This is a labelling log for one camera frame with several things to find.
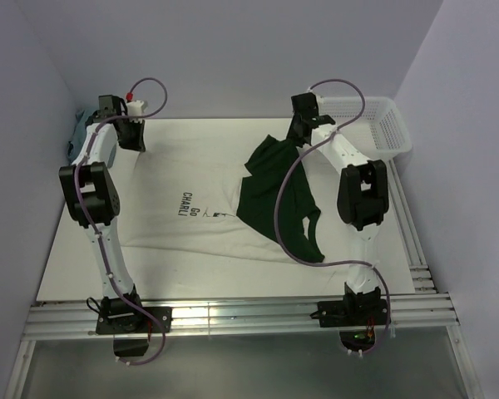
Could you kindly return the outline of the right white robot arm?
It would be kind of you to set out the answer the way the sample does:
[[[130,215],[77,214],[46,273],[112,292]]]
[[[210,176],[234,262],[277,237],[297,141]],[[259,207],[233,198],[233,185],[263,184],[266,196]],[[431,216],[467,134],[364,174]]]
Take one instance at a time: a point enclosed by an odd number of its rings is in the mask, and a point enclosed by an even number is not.
[[[361,295],[380,290],[382,279],[375,268],[375,242],[389,209],[388,172],[382,160],[371,160],[361,153],[341,132],[353,124],[365,110],[366,101],[349,121],[338,124],[331,116],[319,112],[321,98],[308,91],[291,97],[293,119],[287,137],[307,150],[319,151],[338,172],[338,216],[354,237],[352,260],[348,260],[345,293],[355,295],[343,304],[345,318],[363,323],[372,304]]]

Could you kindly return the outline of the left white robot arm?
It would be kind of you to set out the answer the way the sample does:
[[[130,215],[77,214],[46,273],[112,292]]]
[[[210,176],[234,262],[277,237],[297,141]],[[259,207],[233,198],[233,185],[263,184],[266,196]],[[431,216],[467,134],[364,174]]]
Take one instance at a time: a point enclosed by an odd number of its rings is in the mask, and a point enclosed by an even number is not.
[[[85,231],[91,243],[102,281],[103,300],[123,299],[116,311],[116,323],[127,332],[142,328],[146,312],[125,265],[117,233],[120,197],[111,178],[116,148],[143,152],[147,103],[105,95],[99,109],[86,124],[86,139],[79,155],[59,170],[59,180],[72,220]]]

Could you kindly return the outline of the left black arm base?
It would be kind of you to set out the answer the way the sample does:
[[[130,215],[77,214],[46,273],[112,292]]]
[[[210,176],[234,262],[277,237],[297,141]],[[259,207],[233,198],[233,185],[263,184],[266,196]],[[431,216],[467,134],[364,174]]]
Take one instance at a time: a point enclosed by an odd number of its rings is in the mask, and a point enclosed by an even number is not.
[[[86,300],[87,307],[97,315],[96,335],[113,336],[113,352],[119,358],[135,361],[149,349],[153,333],[168,333],[172,321],[170,307],[144,307],[159,325],[128,306],[119,298]]]

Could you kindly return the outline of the white green raglan t-shirt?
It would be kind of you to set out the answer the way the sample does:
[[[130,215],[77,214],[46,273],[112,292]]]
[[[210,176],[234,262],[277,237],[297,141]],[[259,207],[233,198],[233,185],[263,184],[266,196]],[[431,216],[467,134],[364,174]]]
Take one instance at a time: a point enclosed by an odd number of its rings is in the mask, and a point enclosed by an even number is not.
[[[299,151],[271,135],[243,147],[155,143],[137,157],[120,216],[126,247],[321,263],[321,211]]]

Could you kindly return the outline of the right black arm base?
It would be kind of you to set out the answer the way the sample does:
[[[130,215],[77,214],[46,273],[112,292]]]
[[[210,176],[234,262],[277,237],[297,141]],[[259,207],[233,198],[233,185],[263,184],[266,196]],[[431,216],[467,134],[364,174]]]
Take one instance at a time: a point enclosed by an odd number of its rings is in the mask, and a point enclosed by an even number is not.
[[[310,318],[321,328],[354,328],[339,333],[346,351],[358,355],[373,350],[378,338],[386,336],[391,324],[389,297],[383,298],[380,288],[371,293],[353,293],[347,289],[340,300],[317,302]]]

